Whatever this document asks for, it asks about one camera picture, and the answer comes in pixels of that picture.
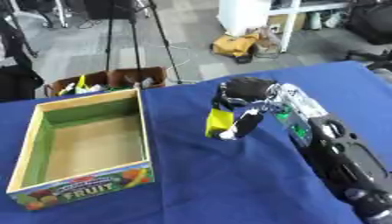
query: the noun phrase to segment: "blue table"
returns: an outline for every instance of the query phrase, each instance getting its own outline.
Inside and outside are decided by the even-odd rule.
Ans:
[[[301,87],[344,120],[392,170],[392,89],[354,62],[250,73]],[[224,79],[143,92],[157,183],[26,212],[5,188],[34,105],[0,105],[0,223],[360,223],[296,152],[270,115],[236,142],[204,137]]]

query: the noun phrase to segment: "fruit label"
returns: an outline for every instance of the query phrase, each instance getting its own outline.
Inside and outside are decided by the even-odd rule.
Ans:
[[[27,210],[39,210],[75,200],[120,191],[154,181],[151,164],[105,171],[92,176],[15,192],[11,197]]]

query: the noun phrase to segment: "white cabinet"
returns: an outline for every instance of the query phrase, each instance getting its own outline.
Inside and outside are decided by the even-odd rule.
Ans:
[[[271,0],[220,0],[218,19],[227,34],[241,36],[267,24]]]

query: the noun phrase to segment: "tripod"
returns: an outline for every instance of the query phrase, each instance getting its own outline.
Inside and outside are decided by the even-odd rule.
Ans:
[[[149,0],[149,3],[141,8],[137,9],[135,0],[129,0],[129,22],[132,28],[132,38],[135,47],[135,55],[136,55],[136,68],[137,68],[137,81],[142,82],[142,66],[140,63],[140,52],[139,52],[139,44],[137,41],[137,13],[139,11],[145,11],[146,9],[150,8],[152,11],[152,15],[155,18],[155,22],[157,24],[157,28],[159,30],[159,34],[164,42],[164,48],[169,56],[171,65],[173,67],[174,73],[177,78],[177,83],[182,84],[183,81],[179,76],[179,71],[177,70],[176,64],[174,63],[174,58],[172,57],[172,52],[170,50],[170,43],[165,36],[164,29],[162,27],[162,23],[159,19],[157,13],[157,5],[154,3],[153,0]],[[110,69],[110,55],[111,55],[111,43],[113,38],[113,20],[114,20],[114,10],[115,10],[115,0],[109,0],[109,7],[108,7],[108,43],[106,48],[106,71],[108,72]]]

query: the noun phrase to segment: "fruit crate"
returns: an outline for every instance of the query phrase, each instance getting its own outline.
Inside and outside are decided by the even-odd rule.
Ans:
[[[140,91],[38,104],[7,193],[28,210],[154,181]]]

